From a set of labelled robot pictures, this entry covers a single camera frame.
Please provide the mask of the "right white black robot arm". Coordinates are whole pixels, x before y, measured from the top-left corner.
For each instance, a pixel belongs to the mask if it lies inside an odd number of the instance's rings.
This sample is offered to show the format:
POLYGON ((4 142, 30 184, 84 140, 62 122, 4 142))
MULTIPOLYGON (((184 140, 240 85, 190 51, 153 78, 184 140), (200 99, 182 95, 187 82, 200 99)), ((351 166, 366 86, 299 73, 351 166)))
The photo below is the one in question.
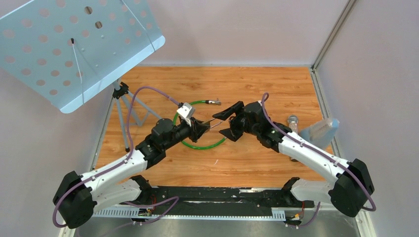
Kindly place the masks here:
POLYGON ((245 105, 238 101, 212 117, 229 122, 229 128, 220 133, 231 141, 238 141, 244 133, 254 135, 262 146, 296 159, 324 178, 323 182, 290 179, 285 184, 288 189, 282 192, 286 205, 295 206, 306 200, 324 202, 348 217, 356 217, 361 210, 376 211, 371 197, 375 188, 363 161, 348 161, 327 153, 288 126, 273 122, 264 102, 245 105))

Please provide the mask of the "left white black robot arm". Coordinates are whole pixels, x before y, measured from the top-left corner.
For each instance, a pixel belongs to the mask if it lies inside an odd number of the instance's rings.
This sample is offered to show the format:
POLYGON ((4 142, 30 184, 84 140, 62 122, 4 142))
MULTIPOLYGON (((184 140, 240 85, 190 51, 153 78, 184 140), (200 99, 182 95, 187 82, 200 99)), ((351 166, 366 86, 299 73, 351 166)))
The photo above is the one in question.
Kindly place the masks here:
POLYGON ((151 133, 128 154, 94 171, 78 175, 67 173, 54 197, 53 223, 56 227, 75 229, 87 222, 94 212, 125 201, 145 204, 151 199, 151 190, 130 179, 119 181, 147 170, 166 157, 166 151, 189 138, 197 142, 210 130, 210 121, 195 118, 190 123, 181 120, 174 125, 168 118, 157 121, 151 133))

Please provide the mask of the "brass padlock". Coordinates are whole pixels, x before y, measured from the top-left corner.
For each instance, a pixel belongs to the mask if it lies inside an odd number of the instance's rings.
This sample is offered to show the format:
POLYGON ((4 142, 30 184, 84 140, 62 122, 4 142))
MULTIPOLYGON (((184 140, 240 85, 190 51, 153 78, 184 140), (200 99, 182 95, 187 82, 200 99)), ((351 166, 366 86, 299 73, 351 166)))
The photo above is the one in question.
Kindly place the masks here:
POLYGON ((212 122, 212 120, 203 121, 202 125, 205 126, 205 127, 211 127, 211 122, 212 122))

